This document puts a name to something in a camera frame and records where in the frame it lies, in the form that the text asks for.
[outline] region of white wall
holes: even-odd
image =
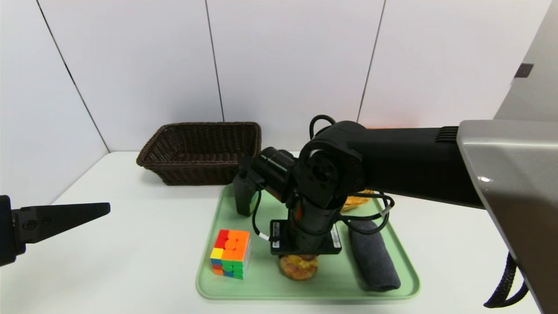
[[[40,0],[110,151],[162,125],[222,121],[203,0]]]
[[[107,153],[37,3],[2,0],[0,193],[49,204]]]
[[[515,79],[498,119],[558,121],[558,1],[554,0],[525,56],[535,66]]]
[[[440,127],[492,119],[549,4],[387,1],[359,122]]]
[[[257,121],[262,147],[287,150],[316,115],[356,121],[383,3],[208,0],[225,120]]]

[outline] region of rolled towel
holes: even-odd
[[[377,227],[373,221],[353,220],[350,223],[361,230],[372,230]],[[366,290],[385,292],[399,289],[401,281],[382,235],[379,232],[363,235],[349,228],[349,238]]]

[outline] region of orange cube face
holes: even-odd
[[[211,251],[211,267],[216,275],[243,279],[250,255],[250,232],[220,230]]]
[[[225,242],[225,250],[234,250],[237,246],[237,241],[229,239]]]

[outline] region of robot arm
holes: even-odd
[[[335,223],[350,194],[369,188],[486,209],[543,313],[558,313],[558,124],[465,121],[440,129],[321,130],[298,159],[264,149],[251,168],[286,204],[271,252],[336,254]]]

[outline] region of wicker basket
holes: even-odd
[[[255,156],[261,142],[261,128],[254,122],[175,123],[162,126],[136,162],[167,185],[229,184],[240,157]]]

